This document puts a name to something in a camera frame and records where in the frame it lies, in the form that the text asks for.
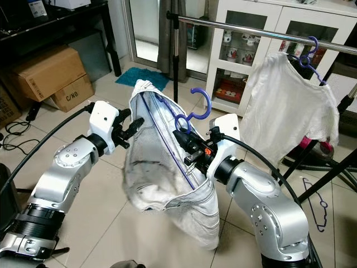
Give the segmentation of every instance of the clothes hanger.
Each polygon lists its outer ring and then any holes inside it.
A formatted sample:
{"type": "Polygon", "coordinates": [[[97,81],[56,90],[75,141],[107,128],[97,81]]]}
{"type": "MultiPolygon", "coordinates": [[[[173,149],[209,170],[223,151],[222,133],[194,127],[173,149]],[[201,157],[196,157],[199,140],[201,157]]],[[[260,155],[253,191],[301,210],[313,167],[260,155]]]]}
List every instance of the clothes hanger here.
{"type": "Polygon", "coordinates": [[[319,75],[319,73],[316,71],[316,69],[311,66],[310,58],[308,57],[309,54],[313,54],[313,53],[315,53],[315,52],[319,49],[319,41],[318,41],[317,38],[314,37],[314,36],[309,36],[308,38],[311,39],[311,40],[313,40],[313,41],[315,42],[315,49],[314,49],[314,50],[309,51],[306,55],[300,56],[300,58],[298,58],[297,56],[291,55],[291,54],[288,54],[288,55],[289,55],[290,57],[296,59],[296,60],[299,62],[299,65],[300,65],[302,68],[304,68],[304,69],[309,68],[310,70],[312,70],[312,71],[317,75],[318,80],[319,80],[322,84],[326,85],[326,84],[327,84],[326,81],[323,81],[323,79],[320,77],[320,75],[319,75]]]}
{"type": "Polygon", "coordinates": [[[211,98],[208,96],[207,92],[204,91],[202,88],[191,88],[191,94],[194,94],[196,92],[199,92],[201,93],[206,101],[207,101],[207,111],[203,114],[203,115],[199,115],[199,114],[195,114],[194,112],[191,112],[187,117],[184,115],[184,114],[175,114],[174,111],[172,110],[171,106],[167,103],[167,100],[165,100],[164,98],[160,97],[158,94],[156,94],[156,98],[164,103],[167,108],[170,110],[172,116],[174,117],[175,119],[175,127],[177,130],[181,131],[180,130],[180,126],[179,126],[179,119],[182,118],[186,121],[186,124],[187,124],[187,130],[186,130],[186,133],[189,134],[191,132],[191,123],[190,123],[190,120],[192,119],[192,117],[198,119],[198,120],[202,120],[202,119],[206,119],[209,114],[211,113],[211,110],[212,110],[212,101],[211,101],[211,98]]]}

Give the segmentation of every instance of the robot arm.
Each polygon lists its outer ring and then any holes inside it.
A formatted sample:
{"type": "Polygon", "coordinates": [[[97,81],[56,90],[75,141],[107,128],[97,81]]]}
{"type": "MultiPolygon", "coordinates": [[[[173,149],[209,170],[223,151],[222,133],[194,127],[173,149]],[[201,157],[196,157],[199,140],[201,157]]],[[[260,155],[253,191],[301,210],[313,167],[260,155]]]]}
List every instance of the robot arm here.
{"type": "Polygon", "coordinates": [[[210,122],[210,139],[174,131],[180,146],[210,180],[226,191],[245,211],[255,232],[263,267],[307,267],[308,222],[303,210],[287,198],[276,180],[244,160],[234,157],[237,145],[219,138],[220,131],[239,139],[238,118],[227,114],[210,122]]]}
{"type": "Polygon", "coordinates": [[[121,124],[129,115],[129,109],[119,111],[107,102],[95,103],[88,136],[80,136],[57,150],[52,165],[32,191],[27,208],[17,215],[1,242],[0,256],[16,255],[16,259],[31,260],[28,264],[51,256],[58,242],[58,230],[81,181],[103,154],[112,154],[118,145],[128,148],[126,140],[143,124],[143,118],[139,118],[123,131],[121,124]]]}

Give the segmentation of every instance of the gray curtain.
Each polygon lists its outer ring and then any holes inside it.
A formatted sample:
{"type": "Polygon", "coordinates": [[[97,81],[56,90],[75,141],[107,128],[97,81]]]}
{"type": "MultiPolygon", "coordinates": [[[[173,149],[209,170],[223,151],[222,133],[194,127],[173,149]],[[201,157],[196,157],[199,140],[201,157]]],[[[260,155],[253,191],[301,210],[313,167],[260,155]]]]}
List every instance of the gray curtain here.
{"type": "MultiPolygon", "coordinates": [[[[186,15],[185,0],[160,0],[159,11],[159,37],[158,37],[158,57],[157,67],[164,74],[173,78],[172,56],[174,50],[173,22],[166,18],[166,12],[186,15]]],[[[186,24],[180,22],[180,31],[178,34],[178,80],[186,80],[186,58],[187,58],[187,29],[186,24]]]]}

